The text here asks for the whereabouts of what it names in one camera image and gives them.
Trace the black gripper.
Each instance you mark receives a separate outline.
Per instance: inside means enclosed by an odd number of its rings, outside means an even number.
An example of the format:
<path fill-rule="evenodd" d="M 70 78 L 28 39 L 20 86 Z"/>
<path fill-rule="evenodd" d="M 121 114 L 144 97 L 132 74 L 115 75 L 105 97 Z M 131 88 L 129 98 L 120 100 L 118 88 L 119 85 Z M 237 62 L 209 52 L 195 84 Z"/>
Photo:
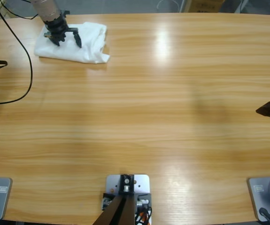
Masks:
<path fill-rule="evenodd" d="M 75 42 L 79 48 L 82 47 L 82 41 L 78 33 L 78 28 L 70 28 L 66 22 L 66 15 L 60 15 L 52 21 L 44 21 L 47 32 L 44 37 L 48 38 L 56 46 L 60 46 L 59 42 L 65 41 L 66 32 L 72 32 Z"/>

